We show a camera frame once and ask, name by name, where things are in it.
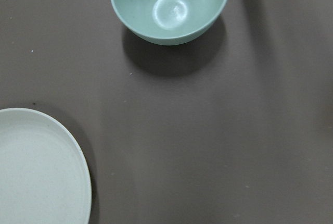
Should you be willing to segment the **round cream plate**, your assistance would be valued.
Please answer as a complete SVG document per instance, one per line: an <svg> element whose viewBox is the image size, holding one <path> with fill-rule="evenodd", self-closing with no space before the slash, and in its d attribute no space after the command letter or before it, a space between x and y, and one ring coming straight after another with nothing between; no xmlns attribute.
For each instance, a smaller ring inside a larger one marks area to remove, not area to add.
<svg viewBox="0 0 333 224"><path fill-rule="evenodd" d="M73 135L40 111L1 110L1 223L88 223L91 205Z"/></svg>

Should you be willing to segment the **mint green bowl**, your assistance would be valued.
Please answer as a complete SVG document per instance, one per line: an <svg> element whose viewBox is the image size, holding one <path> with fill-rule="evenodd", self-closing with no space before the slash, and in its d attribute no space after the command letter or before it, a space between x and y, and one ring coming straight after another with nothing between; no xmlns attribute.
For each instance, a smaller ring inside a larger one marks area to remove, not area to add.
<svg viewBox="0 0 333 224"><path fill-rule="evenodd" d="M116 16L136 36L172 46L204 34L227 0L111 0Z"/></svg>

